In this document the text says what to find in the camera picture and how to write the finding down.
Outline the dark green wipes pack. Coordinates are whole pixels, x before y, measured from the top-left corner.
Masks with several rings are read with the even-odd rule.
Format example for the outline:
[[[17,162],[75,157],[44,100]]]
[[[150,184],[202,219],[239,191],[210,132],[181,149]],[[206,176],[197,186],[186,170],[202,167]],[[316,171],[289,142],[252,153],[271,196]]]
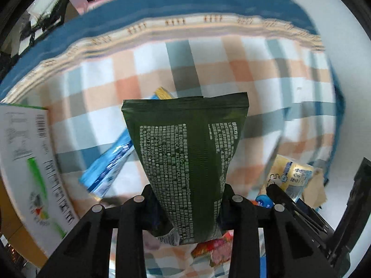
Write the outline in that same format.
[[[226,174],[249,108],[245,92],[217,97],[125,100],[121,110],[155,196],[170,221],[171,245],[221,234]]]

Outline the white green cardboard box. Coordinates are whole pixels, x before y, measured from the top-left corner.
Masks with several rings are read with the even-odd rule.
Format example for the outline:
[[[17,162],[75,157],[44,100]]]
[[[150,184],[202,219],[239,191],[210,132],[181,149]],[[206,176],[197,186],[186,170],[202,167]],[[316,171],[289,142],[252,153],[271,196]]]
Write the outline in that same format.
[[[1,177],[22,224],[51,256],[79,217],[57,167],[46,109],[1,104]]]

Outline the brown paper piece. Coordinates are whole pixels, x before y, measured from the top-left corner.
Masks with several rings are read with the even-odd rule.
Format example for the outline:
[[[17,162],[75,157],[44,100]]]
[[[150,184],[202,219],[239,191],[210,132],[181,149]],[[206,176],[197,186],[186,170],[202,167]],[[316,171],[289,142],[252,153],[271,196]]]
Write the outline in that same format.
[[[307,183],[303,193],[302,200],[313,209],[319,208],[326,203],[327,196],[324,189],[324,174],[323,170],[316,168],[313,177]]]

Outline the blue yellow-tipped snack packet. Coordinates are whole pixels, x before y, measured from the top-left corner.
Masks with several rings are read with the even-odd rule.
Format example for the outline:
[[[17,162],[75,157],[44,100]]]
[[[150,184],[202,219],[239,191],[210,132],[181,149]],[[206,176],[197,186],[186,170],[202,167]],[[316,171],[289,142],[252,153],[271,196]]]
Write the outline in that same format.
[[[161,101],[176,98],[163,87],[156,89],[154,94],[145,99],[125,100],[121,107],[124,118],[124,130],[116,141],[99,156],[79,181],[95,199],[105,197],[134,195],[147,184],[143,167],[139,165],[134,148],[134,132],[132,131],[135,116],[139,107],[156,106]]]

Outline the red floral snack bag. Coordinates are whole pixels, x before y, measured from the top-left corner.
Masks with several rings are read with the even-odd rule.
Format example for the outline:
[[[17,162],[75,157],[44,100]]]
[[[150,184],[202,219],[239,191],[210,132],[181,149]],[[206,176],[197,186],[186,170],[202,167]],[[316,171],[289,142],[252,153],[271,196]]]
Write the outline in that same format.
[[[222,238],[198,243],[191,252],[192,257],[207,257],[211,267],[216,267],[231,260],[233,230],[228,230]]]

